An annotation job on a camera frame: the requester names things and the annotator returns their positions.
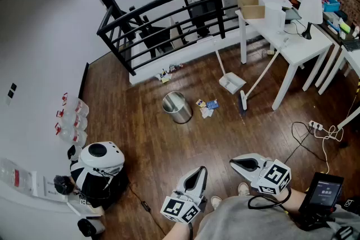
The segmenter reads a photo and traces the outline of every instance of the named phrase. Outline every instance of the wooden floor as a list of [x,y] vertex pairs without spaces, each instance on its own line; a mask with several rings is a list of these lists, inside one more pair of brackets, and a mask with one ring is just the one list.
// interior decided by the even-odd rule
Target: wooden floor
[[[270,61],[270,56],[263,55],[268,47],[264,40],[250,44],[246,65],[240,63],[239,47],[221,51],[225,70],[247,81],[244,91],[249,90]],[[292,122],[315,120],[329,129],[346,117],[356,91],[356,75],[344,78],[338,73],[320,96],[314,83],[306,92],[302,90],[313,65],[314,61],[309,61],[304,70],[296,72],[280,107],[273,111],[272,103],[287,70],[287,62],[280,56],[248,99],[246,116],[240,117],[237,95],[231,95],[218,83],[222,73],[215,53],[187,63],[166,84],[154,78],[135,87],[129,85],[128,73],[109,53],[90,65],[85,84],[84,100],[90,107],[88,143],[113,141],[118,145],[125,154],[132,189],[148,203],[154,218],[168,232],[173,223],[161,216],[160,208],[180,176],[189,170],[200,165],[207,167],[208,199],[215,194],[222,198],[234,196],[243,179],[231,169],[231,158],[256,152],[285,161],[298,145],[291,135]],[[174,90],[183,93],[193,108],[193,117],[187,124],[175,124],[163,113],[161,101]],[[201,117],[195,105],[199,98],[218,100],[220,108],[211,118]],[[296,137],[305,132],[304,127],[295,126]],[[360,143],[351,126],[345,127],[344,139],[349,147],[338,154],[337,142],[326,141],[325,146],[331,160],[330,174],[345,178],[342,197],[347,198],[360,194]],[[323,158],[321,143],[309,136],[303,144]],[[314,172],[326,171],[326,164],[303,148],[294,153],[287,165],[291,167],[291,186],[301,191],[308,188]],[[211,211],[208,204],[205,214]],[[163,237],[129,190],[106,212],[104,223],[106,232],[102,239]]]

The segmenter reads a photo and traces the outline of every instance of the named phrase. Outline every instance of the desk lamp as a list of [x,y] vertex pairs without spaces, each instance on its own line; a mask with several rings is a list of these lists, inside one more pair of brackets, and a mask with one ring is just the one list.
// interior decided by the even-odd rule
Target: desk lamp
[[299,15],[308,21],[308,27],[302,33],[305,39],[311,39],[310,27],[311,23],[321,24],[322,23],[322,4],[321,0],[302,0],[299,11]]

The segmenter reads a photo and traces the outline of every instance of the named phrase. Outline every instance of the cardboard box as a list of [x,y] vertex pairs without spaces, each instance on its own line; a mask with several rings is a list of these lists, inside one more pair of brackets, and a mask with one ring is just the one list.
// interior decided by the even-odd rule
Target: cardboard box
[[265,6],[259,5],[259,0],[237,0],[244,19],[265,18]]

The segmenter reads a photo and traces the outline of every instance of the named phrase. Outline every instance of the black metal railing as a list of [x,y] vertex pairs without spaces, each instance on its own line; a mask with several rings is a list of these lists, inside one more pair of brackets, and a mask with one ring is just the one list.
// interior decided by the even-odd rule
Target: black metal railing
[[[235,26],[225,29],[224,23],[237,18],[237,16],[224,18],[224,11],[232,8],[236,8],[237,5],[223,7],[222,0],[198,1],[186,7],[182,7],[172,12],[169,12],[165,15],[162,15],[152,21],[149,21],[146,15],[143,14],[151,9],[157,8],[173,0],[155,0],[138,9],[131,7],[129,13],[122,11],[116,4],[115,0],[102,0],[102,1],[106,6],[107,11],[105,13],[104,18],[101,21],[100,27],[97,31],[97,35],[99,35],[102,38],[102,40],[106,43],[106,45],[111,49],[111,51],[116,55],[119,61],[132,75],[136,75],[135,70],[137,70],[138,68],[150,62],[156,61],[157,59],[164,57],[170,53],[173,53],[175,51],[178,51],[182,48],[185,48],[187,46],[196,43],[199,39],[190,42],[184,41],[184,38],[192,33],[196,33],[196,32],[200,33],[204,31],[204,29],[208,29],[211,26],[218,25],[219,31],[210,35],[212,36],[221,35],[221,38],[225,38],[226,32],[239,28],[239,25],[237,24]],[[174,25],[171,25],[166,28],[155,28],[153,26],[154,23],[166,19],[169,16],[172,16],[182,11],[190,10],[196,6],[203,5],[204,3],[209,3],[209,2],[214,3],[215,9],[212,11],[206,12],[199,16],[190,17],[189,19],[186,19],[181,22],[177,22]],[[114,20],[111,22],[109,22],[110,17],[114,18]],[[211,22],[210,24],[205,24],[205,21],[207,21],[207,19],[209,19],[210,17],[216,19],[216,21]],[[181,28],[181,25],[187,24],[189,22],[192,22],[192,25],[183,29],[188,29],[194,26],[196,26],[196,28],[183,33],[182,32],[183,29]],[[173,38],[170,38],[170,36],[167,37],[166,33],[173,28],[178,29],[179,35]],[[116,29],[118,30],[118,33],[116,38],[114,38],[114,32]],[[134,39],[136,38],[135,32],[137,31],[141,32],[141,40],[134,41]],[[164,49],[164,47],[166,48],[166,45],[171,46],[171,42],[177,39],[180,39],[183,42],[183,45],[170,49],[168,51]],[[147,50],[131,56],[131,48],[142,42],[145,43]],[[162,49],[162,53],[156,55],[155,53],[156,49]],[[149,52],[151,53],[151,59],[144,61],[143,63],[140,63],[135,67],[132,67],[131,65],[132,60]]]

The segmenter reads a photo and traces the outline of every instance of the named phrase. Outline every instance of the dustpan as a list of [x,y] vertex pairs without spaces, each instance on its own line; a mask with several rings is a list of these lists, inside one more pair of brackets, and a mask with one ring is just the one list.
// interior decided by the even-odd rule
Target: dustpan
[[233,72],[225,73],[223,62],[221,61],[219,51],[216,50],[221,70],[224,76],[219,79],[219,83],[222,87],[228,90],[231,94],[235,94],[246,82]]

